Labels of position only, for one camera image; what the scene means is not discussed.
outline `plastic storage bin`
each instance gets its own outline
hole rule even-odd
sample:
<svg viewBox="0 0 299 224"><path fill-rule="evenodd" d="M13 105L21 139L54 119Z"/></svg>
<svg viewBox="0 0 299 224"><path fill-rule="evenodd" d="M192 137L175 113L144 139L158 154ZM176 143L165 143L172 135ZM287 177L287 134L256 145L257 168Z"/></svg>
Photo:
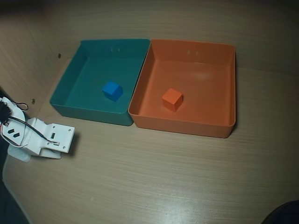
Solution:
<svg viewBox="0 0 299 224"><path fill-rule="evenodd" d="M128 106L149 45L148 39L82 41L51 105L66 117L131 125ZM116 102L102 91L109 82L123 90Z"/></svg>
<svg viewBox="0 0 299 224"><path fill-rule="evenodd" d="M183 95L176 112L168 89ZM152 40L129 113L141 128L226 138L235 124L235 48L207 42Z"/></svg>

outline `wooden table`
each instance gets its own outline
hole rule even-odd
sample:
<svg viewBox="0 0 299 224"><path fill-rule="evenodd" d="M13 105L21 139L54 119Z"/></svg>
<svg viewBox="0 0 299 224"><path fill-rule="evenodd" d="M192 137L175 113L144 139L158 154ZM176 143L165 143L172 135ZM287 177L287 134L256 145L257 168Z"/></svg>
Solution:
<svg viewBox="0 0 299 224"><path fill-rule="evenodd" d="M299 199L299 78L242 68L236 76L227 139L65 118L51 92L38 118L76 128L71 152L8 157L4 182L34 224L261 223Z"/></svg>

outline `bin floor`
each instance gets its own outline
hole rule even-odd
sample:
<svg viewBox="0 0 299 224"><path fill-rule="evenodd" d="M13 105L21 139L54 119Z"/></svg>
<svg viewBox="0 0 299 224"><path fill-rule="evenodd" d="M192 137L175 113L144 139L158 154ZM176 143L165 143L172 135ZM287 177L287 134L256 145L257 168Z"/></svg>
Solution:
<svg viewBox="0 0 299 224"><path fill-rule="evenodd" d="M229 66L155 60L139 115L228 126L232 74ZM183 94L176 112L162 103L169 88Z"/></svg>
<svg viewBox="0 0 299 224"><path fill-rule="evenodd" d="M83 66L66 106L124 113L128 109L143 59L90 57ZM102 92L108 81L121 85L123 95L114 102Z"/></svg>

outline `blue cube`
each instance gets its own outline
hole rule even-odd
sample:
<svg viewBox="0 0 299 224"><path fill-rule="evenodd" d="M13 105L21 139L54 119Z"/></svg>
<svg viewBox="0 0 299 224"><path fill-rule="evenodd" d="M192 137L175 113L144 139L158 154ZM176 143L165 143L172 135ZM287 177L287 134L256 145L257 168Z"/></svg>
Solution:
<svg viewBox="0 0 299 224"><path fill-rule="evenodd" d="M105 97L116 102L122 95L122 87L114 82L108 82L102 89Z"/></svg>

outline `wood grain surface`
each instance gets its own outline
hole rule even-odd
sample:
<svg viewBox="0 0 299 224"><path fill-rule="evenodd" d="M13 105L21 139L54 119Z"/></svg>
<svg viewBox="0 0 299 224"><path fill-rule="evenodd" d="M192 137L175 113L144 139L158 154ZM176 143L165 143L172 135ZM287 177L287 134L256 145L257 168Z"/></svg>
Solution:
<svg viewBox="0 0 299 224"><path fill-rule="evenodd" d="M237 69L227 139L65 118L50 93L38 117L76 128L70 153L8 157L4 182L34 224L258 224L299 198L298 84Z"/></svg>
<svg viewBox="0 0 299 224"><path fill-rule="evenodd" d="M59 47L44 15L34 9L5 12L0 3L0 86L16 102L39 113L59 69Z"/></svg>
<svg viewBox="0 0 299 224"><path fill-rule="evenodd" d="M284 9L274 0L64 0L45 13L69 57L85 39L187 39L235 45L240 67L297 72L299 28Z"/></svg>

